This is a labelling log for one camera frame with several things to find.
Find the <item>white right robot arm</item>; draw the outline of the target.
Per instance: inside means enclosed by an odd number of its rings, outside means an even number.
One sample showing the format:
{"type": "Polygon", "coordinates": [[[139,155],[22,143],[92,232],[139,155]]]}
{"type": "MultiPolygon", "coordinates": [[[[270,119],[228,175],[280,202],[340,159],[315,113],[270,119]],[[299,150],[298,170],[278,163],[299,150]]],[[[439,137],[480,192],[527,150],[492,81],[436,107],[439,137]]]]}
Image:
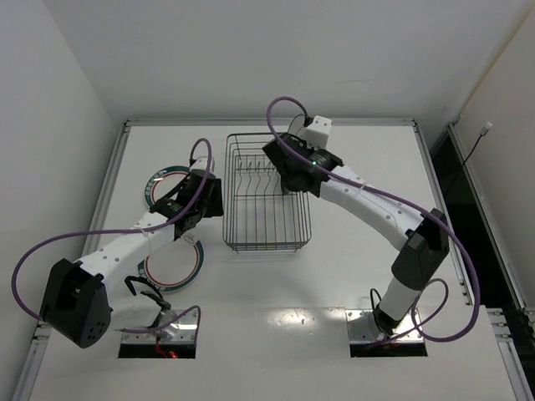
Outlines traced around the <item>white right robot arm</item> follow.
{"type": "Polygon", "coordinates": [[[449,253],[445,233],[434,221],[399,202],[376,195],[336,155],[309,147],[284,133],[262,151],[279,173],[282,185],[342,207],[379,232],[399,252],[392,279],[379,304],[354,325],[368,332],[368,341],[394,334],[449,253]]]}

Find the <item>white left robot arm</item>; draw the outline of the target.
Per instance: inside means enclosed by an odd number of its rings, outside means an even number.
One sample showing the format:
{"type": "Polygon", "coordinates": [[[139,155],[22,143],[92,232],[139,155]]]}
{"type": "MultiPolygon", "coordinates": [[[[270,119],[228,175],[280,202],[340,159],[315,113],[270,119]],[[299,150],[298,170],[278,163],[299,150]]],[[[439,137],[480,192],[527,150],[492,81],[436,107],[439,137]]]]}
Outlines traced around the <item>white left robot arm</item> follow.
{"type": "Polygon", "coordinates": [[[62,259],[52,267],[42,321],[80,348],[93,346],[109,331],[159,334],[179,316],[154,284],[137,275],[138,265],[202,219],[222,214],[221,179],[192,170],[125,234],[77,261],[62,259]]]}

